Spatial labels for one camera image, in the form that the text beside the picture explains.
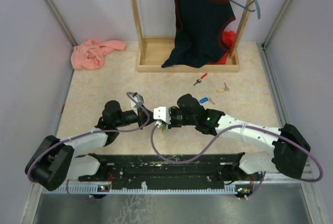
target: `wooden frame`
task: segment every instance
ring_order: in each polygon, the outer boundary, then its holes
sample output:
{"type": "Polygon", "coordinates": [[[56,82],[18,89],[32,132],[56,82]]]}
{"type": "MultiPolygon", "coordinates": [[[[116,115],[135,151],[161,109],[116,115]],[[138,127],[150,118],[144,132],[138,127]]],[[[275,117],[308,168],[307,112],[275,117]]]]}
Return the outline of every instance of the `wooden frame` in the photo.
{"type": "Polygon", "coordinates": [[[161,68],[161,65],[168,59],[171,50],[174,48],[174,37],[168,36],[143,36],[137,0],[131,0],[133,16],[137,37],[139,40],[140,53],[138,57],[138,72],[238,72],[239,59],[237,47],[244,32],[246,23],[250,16],[249,11],[244,10],[237,28],[236,38],[232,45],[226,64],[224,65],[204,65],[201,68],[193,68],[186,65],[174,65],[161,68]]]}

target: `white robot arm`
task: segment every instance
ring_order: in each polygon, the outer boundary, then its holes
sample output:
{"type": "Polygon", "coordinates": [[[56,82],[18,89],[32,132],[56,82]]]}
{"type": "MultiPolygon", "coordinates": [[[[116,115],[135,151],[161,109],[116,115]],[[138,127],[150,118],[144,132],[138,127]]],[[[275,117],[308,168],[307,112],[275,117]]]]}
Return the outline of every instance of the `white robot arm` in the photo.
{"type": "Polygon", "coordinates": [[[178,107],[158,107],[153,110],[153,113],[143,106],[142,96],[134,93],[130,98],[135,103],[132,104],[132,110],[129,111],[122,111],[117,101],[109,101],[105,105],[98,125],[92,129],[91,133],[80,135],[75,140],[70,139],[66,143],[62,143],[54,136],[46,137],[29,161],[25,172],[32,180],[50,191],[58,188],[67,179],[101,173],[101,164],[105,162],[103,158],[95,154],[86,155],[90,150],[112,143],[120,132],[117,127],[138,123],[138,129],[140,129],[155,122],[159,127],[169,129],[188,125],[195,126],[197,131],[210,135],[217,135],[231,126],[239,126],[224,132],[221,137],[252,144],[263,150],[259,153],[238,154],[240,157],[238,167],[243,172],[251,175],[258,171],[279,171],[292,178],[301,178],[308,156],[280,140],[279,137],[265,133],[265,131],[270,131],[277,136],[286,136],[310,151],[308,143],[292,125],[285,125],[283,128],[269,128],[244,122],[222,111],[204,109],[190,94],[178,99],[178,107]],[[57,143],[61,145],[44,155],[46,150],[56,146],[57,143]]]}

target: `white wall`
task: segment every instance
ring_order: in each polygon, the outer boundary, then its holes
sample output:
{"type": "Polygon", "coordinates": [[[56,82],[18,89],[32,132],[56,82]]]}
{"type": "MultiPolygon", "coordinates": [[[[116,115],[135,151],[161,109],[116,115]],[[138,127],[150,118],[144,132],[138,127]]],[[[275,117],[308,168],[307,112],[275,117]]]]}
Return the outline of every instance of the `white wall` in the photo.
{"type": "Polygon", "coordinates": [[[72,47],[43,0],[0,0],[0,223],[15,224],[24,168],[52,134],[71,75],[72,47]]]}
{"type": "MultiPolygon", "coordinates": [[[[76,40],[119,39],[137,41],[130,0],[54,0],[76,40]]],[[[246,0],[236,0],[242,4],[246,0]]],[[[243,41],[263,42],[285,0],[258,0],[262,18],[252,13],[243,41]]],[[[174,35],[174,0],[138,0],[144,35],[174,35]]],[[[229,29],[237,29],[242,9],[233,5],[238,19],[229,29]]]]}
{"type": "Polygon", "coordinates": [[[323,165],[318,183],[333,223],[333,3],[294,0],[268,53],[292,124],[323,165]]]}

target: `key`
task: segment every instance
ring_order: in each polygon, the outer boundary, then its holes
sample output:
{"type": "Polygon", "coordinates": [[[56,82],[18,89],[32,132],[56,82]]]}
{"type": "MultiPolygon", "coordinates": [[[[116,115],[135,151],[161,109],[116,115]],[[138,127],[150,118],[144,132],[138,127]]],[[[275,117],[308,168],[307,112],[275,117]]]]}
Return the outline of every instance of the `key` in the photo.
{"type": "Polygon", "coordinates": [[[204,97],[203,99],[201,99],[200,101],[199,101],[199,103],[205,103],[205,102],[207,102],[208,101],[208,98],[207,97],[204,97]]]}
{"type": "Polygon", "coordinates": [[[230,89],[228,88],[227,84],[224,83],[224,91],[229,91],[230,89]]]}
{"type": "Polygon", "coordinates": [[[207,97],[207,99],[208,99],[208,100],[207,100],[208,102],[210,102],[210,103],[212,103],[213,105],[215,105],[215,102],[213,102],[212,99],[211,99],[210,97],[207,97]]]}
{"type": "Polygon", "coordinates": [[[195,84],[193,84],[193,86],[194,85],[197,85],[198,83],[200,83],[201,82],[201,80],[200,79],[198,79],[197,81],[196,81],[196,83],[195,84]]]}
{"type": "Polygon", "coordinates": [[[198,84],[198,83],[200,83],[201,80],[202,80],[203,78],[205,78],[206,76],[207,76],[207,73],[203,74],[203,75],[200,77],[200,79],[198,79],[198,80],[196,81],[196,83],[193,84],[193,86],[196,85],[196,84],[198,84]]]}

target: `blue key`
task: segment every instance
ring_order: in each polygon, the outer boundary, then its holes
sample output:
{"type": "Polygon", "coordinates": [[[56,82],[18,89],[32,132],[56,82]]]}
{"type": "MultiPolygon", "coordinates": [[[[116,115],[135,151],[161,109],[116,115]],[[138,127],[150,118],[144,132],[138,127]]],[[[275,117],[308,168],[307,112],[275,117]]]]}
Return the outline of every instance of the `blue key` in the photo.
{"type": "Polygon", "coordinates": [[[208,101],[208,97],[204,97],[203,99],[201,99],[200,101],[199,101],[199,103],[205,103],[205,102],[207,102],[208,101]]]}

